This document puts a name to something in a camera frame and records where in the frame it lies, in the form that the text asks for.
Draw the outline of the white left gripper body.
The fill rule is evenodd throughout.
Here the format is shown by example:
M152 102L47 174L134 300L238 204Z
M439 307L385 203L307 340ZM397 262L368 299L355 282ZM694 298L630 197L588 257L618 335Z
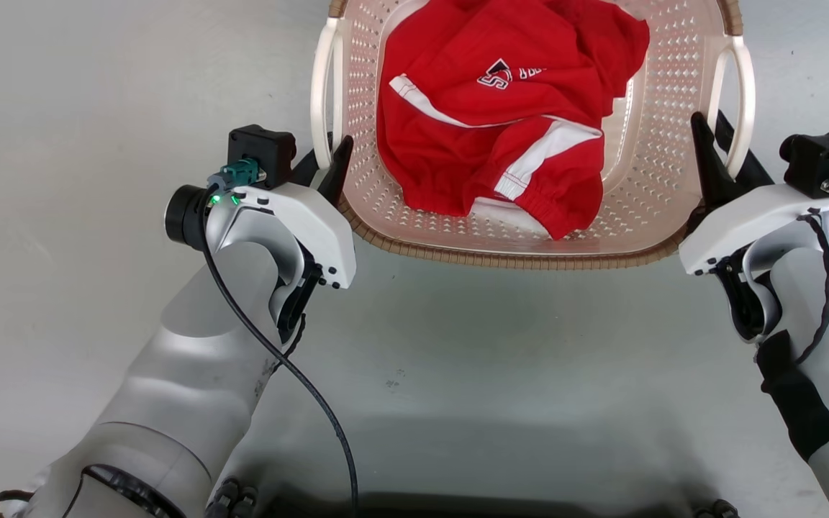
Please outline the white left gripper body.
M272 191L240 186L218 196L207 242L212 252L238 242L264 246L287 286L299 286L310 263L320 266L327 286L349 288L358 266L345 217L318 191L292 183Z

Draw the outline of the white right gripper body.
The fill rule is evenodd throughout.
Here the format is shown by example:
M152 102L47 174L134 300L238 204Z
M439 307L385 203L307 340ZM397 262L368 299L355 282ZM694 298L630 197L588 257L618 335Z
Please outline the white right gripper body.
M705 274L711 260L730 257L813 209L829 211L829 196L810 198L786 184L758 187L712 211L695 227L679 247L682 266L688 275Z

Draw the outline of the red garment with white stripes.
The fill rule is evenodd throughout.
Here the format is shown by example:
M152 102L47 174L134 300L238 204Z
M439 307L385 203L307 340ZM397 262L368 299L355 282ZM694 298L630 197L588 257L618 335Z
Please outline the red garment with white stripes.
M411 209L512 204L552 239L603 200L603 122L651 29L608 0L427 0L389 33L377 140Z

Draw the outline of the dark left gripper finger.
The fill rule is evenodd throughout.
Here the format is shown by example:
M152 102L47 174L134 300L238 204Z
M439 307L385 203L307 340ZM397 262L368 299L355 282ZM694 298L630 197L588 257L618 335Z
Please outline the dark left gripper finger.
M350 158L354 151L354 137L346 135L332 152L332 163L318 186L318 191L336 209L340 206L343 187L348 177Z
M319 167L318 158L315 151L310 150L306 156L296 164L292 170L291 183L298 186L309 187L309 189L319 190L322 182L322 169Z

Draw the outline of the beige perforated plastic laundry basket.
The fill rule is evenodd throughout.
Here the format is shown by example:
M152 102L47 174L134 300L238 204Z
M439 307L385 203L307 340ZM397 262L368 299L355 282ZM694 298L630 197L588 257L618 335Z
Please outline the beige perforated plastic laundry basket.
M728 59L740 106L726 166L746 160L756 118L756 79L743 39L739 0L608 0L647 21L651 45L603 124L605 197L589 229L551 240L493 217L464 219L409 209L377 148L378 85L389 33L427 0L330 0L310 83L310 129L320 168L349 135L354 151L339 210L376 248L477 268L609 270L674 255L701 203L691 116L711 128Z

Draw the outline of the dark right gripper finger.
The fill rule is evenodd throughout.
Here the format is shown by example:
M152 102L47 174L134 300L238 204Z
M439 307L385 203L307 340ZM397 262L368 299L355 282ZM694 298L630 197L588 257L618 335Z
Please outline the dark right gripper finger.
M734 131L733 125L728 121L724 112L719 111L716 122L716 142L718 147L728 155L733 144ZM736 177L733 175L733 178L739 186L748 191L761 186L774 185L774 181L751 150L748 150L746 159L741 164L740 173Z
M725 152L730 151L734 128L722 112L717 114L714 124L710 124L701 112L695 112L691 116L691 128L702 190L702 207L697 212L708 214L740 196L739 184L716 151L716 145Z

